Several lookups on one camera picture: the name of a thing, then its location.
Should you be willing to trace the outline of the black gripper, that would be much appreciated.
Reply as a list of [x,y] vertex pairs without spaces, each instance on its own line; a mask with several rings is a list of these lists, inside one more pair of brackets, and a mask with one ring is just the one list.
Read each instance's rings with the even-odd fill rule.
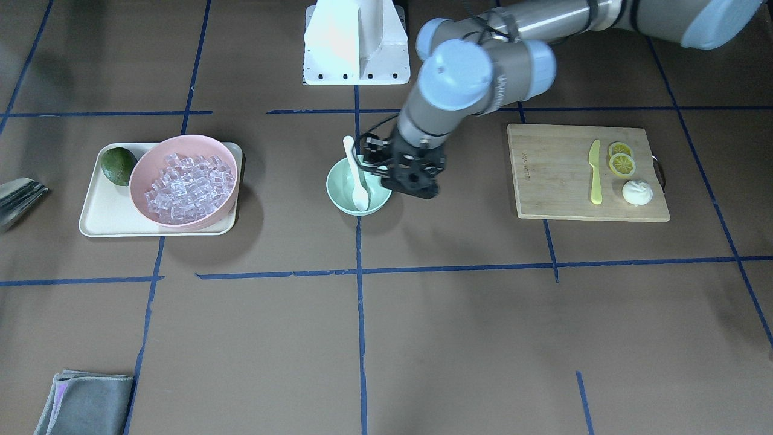
[[446,166],[444,146],[413,146],[394,130],[388,140],[360,135],[359,148],[365,172],[386,178],[385,187],[425,200],[439,193],[437,176]]

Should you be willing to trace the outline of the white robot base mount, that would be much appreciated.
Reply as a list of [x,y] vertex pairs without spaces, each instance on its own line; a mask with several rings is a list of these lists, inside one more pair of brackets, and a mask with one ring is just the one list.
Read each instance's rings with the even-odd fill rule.
[[306,8],[302,79],[310,86],[404,85],[408,27],[394,1],[318,1]]

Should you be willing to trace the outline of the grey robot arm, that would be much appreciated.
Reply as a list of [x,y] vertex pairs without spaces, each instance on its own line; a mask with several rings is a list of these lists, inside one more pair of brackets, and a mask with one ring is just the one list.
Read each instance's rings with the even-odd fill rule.
[[386,189],[431,199],[444,144],[468,116],[543,94],[557,75],[551,43],[622,28],[713,50],[748,25],[759,1],[522,1],[455,21],[426,22],[416,40],[422,68],[390,135],[362,133],[359,170]]

